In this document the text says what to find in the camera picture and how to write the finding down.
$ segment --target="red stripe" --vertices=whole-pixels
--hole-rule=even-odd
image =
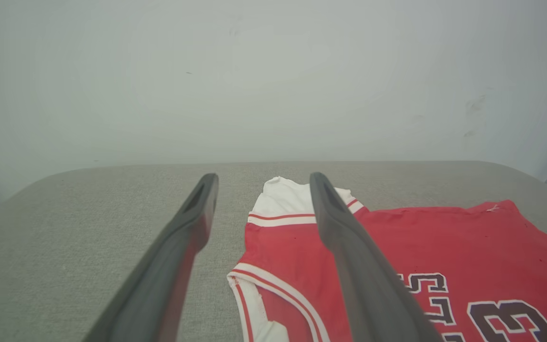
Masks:
[[[275,284],[273,284],[272,282],[269,282],[269,281],[267,281],[267,280],[265,280],[265,279],[259,277],[258,275],[254,275],[253,273],[247,272],[247,271],[245,271],[245,270],[236,270],[236,269],[234,269],[234,270],[232,270],[232,271],[233,271],[233,272],[237,272],[237,273],[241,273],[241,274],[243,274],[243,275],[247,275],[247,276],[249,276],[249,277],[253,277],[253,278],[257,279],[257,280],[260,281],[260,282],[263,282],[263,283],[265,283],[265,284],[267,284],[267,285],[269,285],[269,286],[271,286],[271,287],[276,288],[277,290],[279,290],[279,291],[282,292],[283,294],[285,294],[285,295],[289,296],[290,298],[294,299],[299,305],[301,305],[301,307],[305,310],[305,312],[308,313],[308,315],[310,316],[310,319],[311,319],[311,321],[312,321],[312,323],[313,323],[313,326],[315,327],[315,331],[316,331],[316,334],[317,334],[317,336],[318,336],[318,341],[319,341],[319,342],[322,341],[322,336],[321,336],[321,334],[320,334],[320,330],[318,329],[318,325],[317,325],[317,323],[315,322],[315,319],[313,318],[313,316],[312,316],[312,314],[310,313],[310,311],[308,310],[308,308],[306,308],[305,305],[303,305],[303,303],[301,303],[300,301],[298,301],[298,299],[295,298],[295,296],[289,294],[286,290],[284,290],[283,288],[280,288],[278,285],[275,285]]]
[[[244,299],[244,293],[240,288],[239,284],[236,284],[237,293],[239,294],[239,299],[242,301],[242,307],[244,308],[244,317],[246,320],[246,329],[248,330],[248,341],[254,342],[255,338],[252,336],[252,326],[250,325],[250,316],[248,314],[248,307],[246,306],[246,300]]]
[[[349,202],[348,207],[356,202],[358,202],[358,199],[354,199],[353,201]],[[259,216],[256,214],[248,214],[248,216],[256,217],[257,219],[286,219],[287,217],[314,217],[315,214],[291,214],[291,215],[282,215],[282,216],[273,216],[273,217]]]

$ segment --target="gray fabric surface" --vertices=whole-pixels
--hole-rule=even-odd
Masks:
[[[136,165],[44,178],[0,205],[0,341],[78,341],[199,178],[220,177],[210,241],[198,255],[180,341],[240,341],[225,275],[245,250],[263,183],[325,173],[370,210],[471,207],[510,199],[547,232],[547,185],[486,162]]]

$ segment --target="basketball jersey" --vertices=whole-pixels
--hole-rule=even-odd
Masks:
[[[511,201],[369,212],[336,189],[447,342],[547,342],[547,235]],[[228,274],[245,342],[347,342],[334,256],[310,188],[265,183]]]

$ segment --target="clothing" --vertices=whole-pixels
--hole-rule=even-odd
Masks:
[[[369,212],[349,190],[337,192],[443,339],[547,341],[547,235],[514,203]],[[245,342],[259,341],[268,322],[283,325],[291,342],[351,341],[308,184],[266,182],[245,244],[228,275]]]

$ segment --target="white wall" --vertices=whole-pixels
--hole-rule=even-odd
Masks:
[[[547,0],[0,0],[0,202],[136,163],[547,176]]]

